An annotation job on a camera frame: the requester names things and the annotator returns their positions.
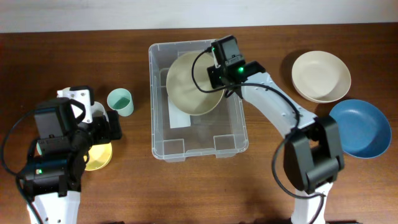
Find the white cup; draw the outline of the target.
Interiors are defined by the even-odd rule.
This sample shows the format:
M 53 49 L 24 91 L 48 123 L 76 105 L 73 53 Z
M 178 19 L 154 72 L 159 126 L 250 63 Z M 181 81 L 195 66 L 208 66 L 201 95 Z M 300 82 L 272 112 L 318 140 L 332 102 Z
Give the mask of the white cup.
M 109 118 L 108 118 L 107 112 L 105 111 L 104 106 L 97 101 L 95 101 L 94 105 L 91 106 L 91 115 L 93 118 L 105 117 L 105 120 L 109 121 Z

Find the yellow small bowl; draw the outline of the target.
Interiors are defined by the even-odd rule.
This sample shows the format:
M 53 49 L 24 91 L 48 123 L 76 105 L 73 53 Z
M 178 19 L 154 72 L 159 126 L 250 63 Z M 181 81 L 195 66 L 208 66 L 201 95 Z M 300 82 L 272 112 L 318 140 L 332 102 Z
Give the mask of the yellow small bowl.
M 84 156 L 86 162 L 86 171 L 94 171 L 102 169 L 111 160 L 113 148 L 111 143 L 94 145 L 88 151 L 88 155 Z

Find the mint green cup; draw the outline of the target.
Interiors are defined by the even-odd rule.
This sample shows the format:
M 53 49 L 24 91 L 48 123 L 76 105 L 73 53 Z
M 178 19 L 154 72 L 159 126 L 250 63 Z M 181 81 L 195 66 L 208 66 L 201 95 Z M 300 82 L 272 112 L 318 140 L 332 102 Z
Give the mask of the mint green cup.
M 111 91 L 107 97 L 107 104 L 123 117 L 132 115 L 134 111 L 132 95 L 124 88 L 117 88 Z

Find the cream bowl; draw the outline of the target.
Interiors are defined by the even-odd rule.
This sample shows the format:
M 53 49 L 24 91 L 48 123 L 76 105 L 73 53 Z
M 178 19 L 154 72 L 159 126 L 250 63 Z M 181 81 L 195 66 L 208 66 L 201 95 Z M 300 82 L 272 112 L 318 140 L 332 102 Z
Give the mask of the cream bowl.
M 331 103 L 344 97 L 351 88 L 351 74 L 337 56 L 324 51 L 310 51 L 292 65 L 292 83 L 305 99 Z
M 214 65 L 209 53 L 187 52 L 174 61 L 166 80 L 167 94 L 184 113 L 199 116 L 209 113 L 221 101 L 224 91 L 205 93 L 212 89 L 207 68 Z

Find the blue bowl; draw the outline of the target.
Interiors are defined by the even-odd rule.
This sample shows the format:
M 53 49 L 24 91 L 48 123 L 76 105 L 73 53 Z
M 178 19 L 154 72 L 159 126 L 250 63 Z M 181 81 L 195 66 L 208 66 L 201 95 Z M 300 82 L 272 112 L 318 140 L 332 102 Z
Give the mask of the blue bowl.
M 363 100 L 345 100 L 336 104 L 330 116 L 338 123 L 343 151 L 360 159 L 383 155 L 392 142 L 392 128 L 374 105 Z

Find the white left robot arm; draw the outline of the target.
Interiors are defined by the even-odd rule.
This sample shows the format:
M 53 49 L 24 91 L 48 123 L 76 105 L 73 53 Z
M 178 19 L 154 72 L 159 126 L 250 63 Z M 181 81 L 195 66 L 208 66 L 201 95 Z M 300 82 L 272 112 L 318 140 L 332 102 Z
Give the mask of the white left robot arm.
M 74 86 L 36 106 L 39 137 L 32 141 L 27 164 L 16 175 L 32 223 L 76 223 L 89 150 L 121 139 L 118 114 L 93 116 L 94 102 L 92 88 Z

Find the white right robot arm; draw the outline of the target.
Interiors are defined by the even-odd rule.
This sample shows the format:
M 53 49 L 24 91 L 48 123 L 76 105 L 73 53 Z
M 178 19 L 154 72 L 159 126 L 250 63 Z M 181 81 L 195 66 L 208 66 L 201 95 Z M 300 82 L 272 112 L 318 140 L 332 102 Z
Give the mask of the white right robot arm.
M 257 62 L 232 69 L 213 65 L 207 72 L 212 89 L 235 92 L 283 137 L 272 158 L 272 175 L 295 199 L 290 222 L 325 223 L 327 195 L 345 166 L 337 122 L 302 108 Z

